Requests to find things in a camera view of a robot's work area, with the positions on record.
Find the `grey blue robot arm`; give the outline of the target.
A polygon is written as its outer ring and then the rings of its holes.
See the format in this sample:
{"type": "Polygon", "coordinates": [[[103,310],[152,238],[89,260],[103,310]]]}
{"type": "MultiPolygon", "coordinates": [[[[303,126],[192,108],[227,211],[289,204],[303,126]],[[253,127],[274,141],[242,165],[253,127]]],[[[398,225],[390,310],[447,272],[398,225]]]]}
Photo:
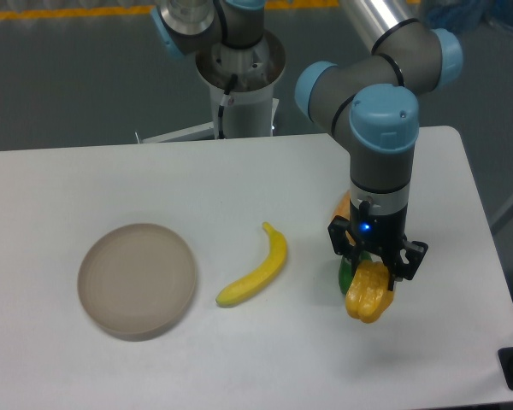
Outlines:
{"type": "MultiPolygon", "coordinates": [[[[352,268],[378,256],[386,282],[412,279],[427,253],[405,234],[419,133],[417,98],[455,80],[463,67],[457,37],[427,29],[401,1],[344,1],[370,55],[350,67],[327,61],[303,70],[294,97],[300,111],[350,154],[350,214],[328,232],[352,268]]],[[[285,51],[264,26],[262,1],[164,1],[151,12],[173,56],[194,55],[209,86],[218,139],[272,132],[272,93],[285,51]]]]}

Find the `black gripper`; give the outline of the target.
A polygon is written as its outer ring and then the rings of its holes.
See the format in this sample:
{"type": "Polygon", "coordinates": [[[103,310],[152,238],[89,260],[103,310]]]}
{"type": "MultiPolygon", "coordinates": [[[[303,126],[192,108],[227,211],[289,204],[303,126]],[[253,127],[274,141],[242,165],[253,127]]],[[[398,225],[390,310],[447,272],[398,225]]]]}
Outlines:
{"type": "Polygon", "coordinates": [[[336,215],[327,231],[336,255],[344,256],[357,268],[364,252],[381,255],[389,273],[388,289],[412,280],[428,244],[405,238],[410,184],[391,192],[373,192],[351,185],[351,220],[336,215]]]}

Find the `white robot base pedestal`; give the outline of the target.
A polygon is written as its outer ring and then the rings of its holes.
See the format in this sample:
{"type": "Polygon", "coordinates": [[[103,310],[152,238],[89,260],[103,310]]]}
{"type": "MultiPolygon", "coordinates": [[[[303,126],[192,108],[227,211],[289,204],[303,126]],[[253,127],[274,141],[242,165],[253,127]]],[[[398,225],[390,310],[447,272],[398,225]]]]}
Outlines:
{"type": "Polygon", "coordinates": [[[195,57],[209,87],[212,121],[142,139],[142,144],[269,137],[279,100],[274,87],[285,70],[286,52],[270,31],[248,49],[218,43],[195,57]]]}

